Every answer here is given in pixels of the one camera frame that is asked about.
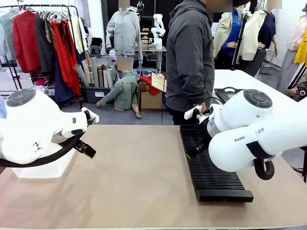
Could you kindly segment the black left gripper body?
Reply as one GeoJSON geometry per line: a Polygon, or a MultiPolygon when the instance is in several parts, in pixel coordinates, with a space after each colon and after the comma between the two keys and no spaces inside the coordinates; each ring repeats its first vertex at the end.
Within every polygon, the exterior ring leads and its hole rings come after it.
{"type": "Polygon", "coordinates": [[[82,140],[80,140],[80,138],[76,137],[74,139],[74,145],[73,147],[76,149],[76,150],[85,150],[87,149],[87,144],[85,142],[83,142],[82,140]]]}

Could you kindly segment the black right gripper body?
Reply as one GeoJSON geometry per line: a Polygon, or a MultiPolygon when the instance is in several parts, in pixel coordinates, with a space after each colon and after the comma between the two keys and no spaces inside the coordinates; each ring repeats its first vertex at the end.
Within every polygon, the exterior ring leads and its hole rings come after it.
{"type": "Polygon", "coordinates": [[[205,147],[209,146],[210,141],[212,140],[212,137],[210,136],[210,134],[207,130],[208,122],[209,122],[209,119],[206,118],[198,126],[198,134],[201,138],[202,145],[205,146],[205,147]]]}

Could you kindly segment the clear plastic box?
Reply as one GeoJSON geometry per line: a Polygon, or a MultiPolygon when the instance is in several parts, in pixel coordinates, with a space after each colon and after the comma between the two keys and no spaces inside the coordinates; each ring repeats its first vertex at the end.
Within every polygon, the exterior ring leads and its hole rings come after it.
{"type": "Polygon", "coordinates": [[[11,168],[15,175],[19,178],[28,179],[53,179],[59,178],[63,175],[66,168],[74,155],[75,149],[71,149],[67,154],[57,159],[54,162],[29,167],[29,168],[11,168]]]}

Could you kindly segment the grey bin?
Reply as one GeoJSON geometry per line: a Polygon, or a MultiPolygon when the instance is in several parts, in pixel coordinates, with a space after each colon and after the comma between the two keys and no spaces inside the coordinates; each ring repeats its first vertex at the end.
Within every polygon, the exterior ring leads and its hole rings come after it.
{"type": "Polygon", "coordinates": [[[91,104],[97,103],[110,92],[110,88],[85,87],[84,89],[87,102],[91,104]]]}

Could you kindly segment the cardboard box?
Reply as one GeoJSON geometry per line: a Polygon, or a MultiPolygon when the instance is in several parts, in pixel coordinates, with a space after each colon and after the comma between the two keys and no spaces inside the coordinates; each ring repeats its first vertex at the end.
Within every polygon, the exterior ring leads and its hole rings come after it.
{"type": "Polygon", "coordinates": [[[149,92],[139,92],[139,107],[141,110],[165,110],[163,104],[163,94],[150,94],[149,92]]]}

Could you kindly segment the child mannequin in green jacket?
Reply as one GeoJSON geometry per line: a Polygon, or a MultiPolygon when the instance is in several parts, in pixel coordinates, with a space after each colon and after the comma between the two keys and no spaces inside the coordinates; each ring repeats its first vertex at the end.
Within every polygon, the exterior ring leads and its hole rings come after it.
{"type": "Polygon", "coordinates": [[[138,106],[138,85],[132,71],[120,70],[115,64],[115,71],[119,79],[110,88],[110,92],[96,103],[96,107],[104,107],[107,102],[114,100],[114,109],[116,111],[126,111],[132,109],[138,119],[142,116],[138,106]]]}

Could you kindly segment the cardboard tube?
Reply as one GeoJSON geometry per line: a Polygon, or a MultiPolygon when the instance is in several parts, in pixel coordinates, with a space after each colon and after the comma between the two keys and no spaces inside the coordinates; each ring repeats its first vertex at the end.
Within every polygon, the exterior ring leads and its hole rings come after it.
{"type": "Polygon", "coordinates": [[[85,73],[81,67],[80,64],[76,64],[73,69],[78,73],[82,83],[84,84],[85,87],[90,87],[89,85],[89,81],[87,79],[87,77],[85,76],[85,73]]]}

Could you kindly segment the light wooden board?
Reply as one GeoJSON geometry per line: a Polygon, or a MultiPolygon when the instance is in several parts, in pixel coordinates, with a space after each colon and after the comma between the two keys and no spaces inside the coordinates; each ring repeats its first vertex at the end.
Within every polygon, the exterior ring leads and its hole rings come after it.
{"type": "Polygon", "coordinates": [[[152,72],[152,87],[160,90],[161,92],[166,92],[167,80],[163,74],[155,74],[152,72]]]}

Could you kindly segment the red dress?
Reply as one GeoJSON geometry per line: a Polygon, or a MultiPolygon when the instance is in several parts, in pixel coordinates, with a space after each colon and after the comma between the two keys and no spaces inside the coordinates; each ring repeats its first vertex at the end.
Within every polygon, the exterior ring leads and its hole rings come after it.
{"type": "Polygon", "coordinates": [[[64,83],[75,95],[80,95],[79,75],[74,70],[78,64],[75,44],[70,33],[68,20],[60,23],[52,21],[55,48],[64,83]]]}

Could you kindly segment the black metal stand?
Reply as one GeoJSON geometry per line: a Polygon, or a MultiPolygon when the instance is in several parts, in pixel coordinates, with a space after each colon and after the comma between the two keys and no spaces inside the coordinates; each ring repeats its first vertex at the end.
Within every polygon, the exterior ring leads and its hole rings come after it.
{"type": "Polygon", "coordinates": [[[2,57],[0,57],[0,69],[7,68],[11,74],[12,80],[14,82],[16,90],[22,89],[22,84],[20,82],[20,75],[17,73],[17,61],[16,60],[8,60],[5,56],[3,61],[2,57]]]}

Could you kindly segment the black garment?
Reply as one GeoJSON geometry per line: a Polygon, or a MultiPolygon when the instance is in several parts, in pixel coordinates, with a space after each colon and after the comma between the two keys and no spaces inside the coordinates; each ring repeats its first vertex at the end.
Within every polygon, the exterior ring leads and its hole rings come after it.
{"type": "Polygon", "coordinates": [[[53,28],[47,19],[38,17],[35,19],[35,29],[41,70],[52,73],[55,71],[56,59],[53,28]]]}

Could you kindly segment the mannequin in cream jacket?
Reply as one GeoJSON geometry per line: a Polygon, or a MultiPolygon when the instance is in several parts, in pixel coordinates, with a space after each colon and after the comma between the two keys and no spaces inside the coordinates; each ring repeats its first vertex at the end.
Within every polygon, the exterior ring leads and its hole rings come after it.
{"type": "Polygon", "coordinates": [[[271,44],[274,44],[274,54],[278,55],[275,16],[272,9],[280,7],[282,0],[264,0],[245,25],[240,49],[240,69],[252,77],[260,69],[271,44]]]}

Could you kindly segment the cream garment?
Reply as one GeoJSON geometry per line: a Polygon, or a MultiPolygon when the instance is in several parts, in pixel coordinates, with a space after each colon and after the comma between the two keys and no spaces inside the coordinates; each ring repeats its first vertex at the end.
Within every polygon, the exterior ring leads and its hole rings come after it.
{"type": "Polygon", "coordinates": [[[72,16],[71,22],[69,21],[70,32],[72,38],[74,39],[76,48],[79,54],[81,54],[88,49],[86,43],[86,33],[82,24],[82,20],[77,16],[72,16]]]}

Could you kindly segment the red shirt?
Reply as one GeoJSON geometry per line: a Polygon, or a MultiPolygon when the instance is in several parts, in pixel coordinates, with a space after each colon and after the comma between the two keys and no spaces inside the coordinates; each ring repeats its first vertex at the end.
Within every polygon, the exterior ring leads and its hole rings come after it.
{"type": "Polygon", "coordinates": [[[24,73],[40,68],[40,56],[35,20],[38,14],[25,11],[13,20],[13,38],[16,59],[24,73]]]}

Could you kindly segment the mannequin in grey hoodie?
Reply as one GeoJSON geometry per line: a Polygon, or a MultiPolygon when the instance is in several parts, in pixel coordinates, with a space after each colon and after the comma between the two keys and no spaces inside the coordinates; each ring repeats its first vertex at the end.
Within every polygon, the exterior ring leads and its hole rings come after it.
{"type": "Polygon", "coordinates": [[[137,8],[119,8],[106,27],[106,49],[114,49],[119,57],[131,58],[138,50],[138,61],[142,64],[142,40],[137,8]]]}

